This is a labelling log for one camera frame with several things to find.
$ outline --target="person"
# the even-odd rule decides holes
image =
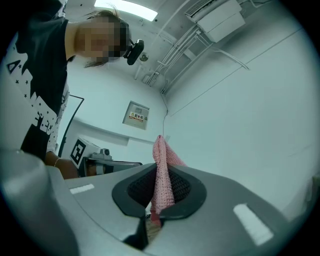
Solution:
[[[115,9],[96,10],[86,20],[72,23],[64,17],[66,1],[44,3],[19,28],[3,61],[12,83],[37,112],[21,150],[59,168],[63,178],[70,179],[78,177],[76,167],[55,154],[69,97],[67,64],[75,56],[88,58],[86,68],[120,58],[130,45],[130,30]]]

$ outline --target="ceiling light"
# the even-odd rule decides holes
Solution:
[[[115,6],[119,11],[127,12],[130,14],[134,14],[140,16],[148,21],[153,21],[154,18],[158,15],[158,13],[154,10],[151,10],[142,5],[123,1],[123,0],[96,0],[94,7],[102,7],[102,8],[111,8],[111,6]]]

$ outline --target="pink knitted cloth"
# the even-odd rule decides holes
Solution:
[[[156,177],[150,212],[151,220],[160,225],[158,214],[175,204],[167,164],[179,166],[186,164],[171,149],[162,135],[157,137],[152,155],[156,163]]]

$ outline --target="black t-shirt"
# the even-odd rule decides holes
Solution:
[[[67,80],[65,32],[68,20],[58,17],[61,3],[39,11],[17,32],[7,56],[7,68],[24,97],[37,110],[21,149],[45,159]]]

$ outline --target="air conditioner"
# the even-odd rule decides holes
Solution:
[[[236,0],[200,0],[184,14],[214,43],[245,24]]]
[[[204,16],[228,0],[200,0],[192,5],[184,14],[192,22],[197,23]]]

